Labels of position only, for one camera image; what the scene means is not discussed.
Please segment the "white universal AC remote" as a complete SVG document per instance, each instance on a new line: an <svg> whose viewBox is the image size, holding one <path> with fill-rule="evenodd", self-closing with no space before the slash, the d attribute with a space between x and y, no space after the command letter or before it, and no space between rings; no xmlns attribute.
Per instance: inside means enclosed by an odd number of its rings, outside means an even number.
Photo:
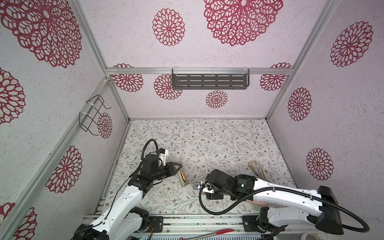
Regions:
<svg viewBox="0 0 384 240"><path fill-rule="evenodd" d="M184 170L179 170L177 173L177 177L182 187L186 187L189 184L187 176Z"/></svg>

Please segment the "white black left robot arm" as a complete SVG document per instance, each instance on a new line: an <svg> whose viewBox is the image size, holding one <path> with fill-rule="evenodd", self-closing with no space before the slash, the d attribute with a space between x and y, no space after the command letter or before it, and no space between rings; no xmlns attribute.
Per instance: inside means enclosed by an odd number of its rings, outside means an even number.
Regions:
<svg viewBox="0 0 384 240"><path fill-rule="evenodd" d="M136 231L149 227L149 212L138 204L160 181L176 175L182 164L167 162L164 165L158 155L148 154L141 160L137 174L129 178L123 193L113 201L111 207L91 224L80 225L73 240L126 240Z"/></svg>

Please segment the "orange AA battery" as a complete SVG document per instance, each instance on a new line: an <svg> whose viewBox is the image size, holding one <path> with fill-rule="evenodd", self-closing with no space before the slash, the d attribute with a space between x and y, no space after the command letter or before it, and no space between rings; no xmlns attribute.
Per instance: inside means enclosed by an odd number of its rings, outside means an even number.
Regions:
<svg viewBox="0 0 384 240"><path fill-rule="evenodd" d="M185 176L183 173L180 173L181 182L184 184L186 182Z"/></svg>

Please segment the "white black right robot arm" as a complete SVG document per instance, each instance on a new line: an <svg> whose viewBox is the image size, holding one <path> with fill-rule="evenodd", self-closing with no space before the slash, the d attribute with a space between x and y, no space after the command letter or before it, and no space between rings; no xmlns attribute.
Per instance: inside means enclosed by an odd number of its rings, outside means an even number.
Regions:
<svg viewBox="0 0 384 240"><path fill-rule="evenodd" d="M257 201L284 206L283 209L260 209L258 228L276 231L285 225L309 225L317 230L343 235L340 212L334 208L337 199L332 189L320 186L317 190L294 189L272 184L254 176L231 177L213 170L202 184L207 199L217 200L229 196L233 201Z"/></svg>

